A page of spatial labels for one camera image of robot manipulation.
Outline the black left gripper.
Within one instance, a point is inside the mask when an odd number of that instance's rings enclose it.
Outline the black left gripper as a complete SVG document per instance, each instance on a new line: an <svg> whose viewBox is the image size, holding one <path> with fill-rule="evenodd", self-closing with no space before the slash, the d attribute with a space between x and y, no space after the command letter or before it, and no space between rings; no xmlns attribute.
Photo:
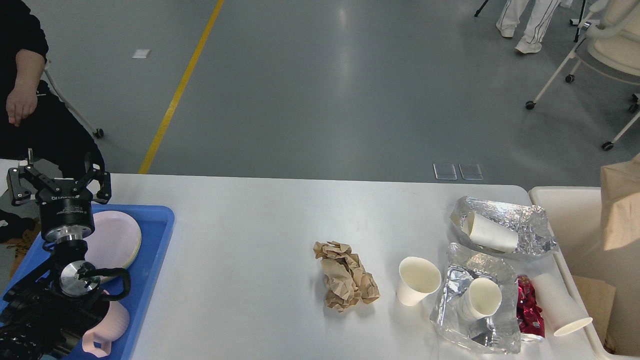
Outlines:
<svg viewBox="0 0 640 360"><path fill-rule="evenodd" d="M112 198L111 173L105 164L85 155L86 173L75 181L75 194L56 194L54 180L35 168L34 150L27 151L26 164L7 171L7 190L11 205L20 207L30 201L39 202L41 237L46 243L82 240L95 231L91 202L105 205ZM89 189L97 182L98 189Z"/></svg>

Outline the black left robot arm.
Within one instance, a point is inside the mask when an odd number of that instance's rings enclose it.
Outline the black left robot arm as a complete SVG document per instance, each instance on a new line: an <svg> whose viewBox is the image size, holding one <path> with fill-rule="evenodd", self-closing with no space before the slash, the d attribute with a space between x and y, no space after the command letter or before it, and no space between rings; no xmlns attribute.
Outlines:
<svg viewBox="0 0 640 360"><path fill-rule="evenodd" d="M95 231L91 203L109 202L111 175L92 164L80 179L49 178L29 149L25 162L7 171L7 187L15 207L38 204L42 248L50 255L2 297L1 358L60 359L106 318L110 303L130 294L127 269L97 268L85 259L86 238Z"/></svg>

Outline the seated person's hand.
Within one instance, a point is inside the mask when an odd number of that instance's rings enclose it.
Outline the seated person's hand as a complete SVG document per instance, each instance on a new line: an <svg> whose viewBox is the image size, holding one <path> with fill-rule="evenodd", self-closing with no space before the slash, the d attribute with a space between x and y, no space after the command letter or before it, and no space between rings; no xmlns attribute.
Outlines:
<svg viewBox="0 0 640 360"><path fill-rule="evenodd" d="M23 120L34 113L37 103L37 89L16 85L7 96L7 120L14 127L19 127Z"/></svg>

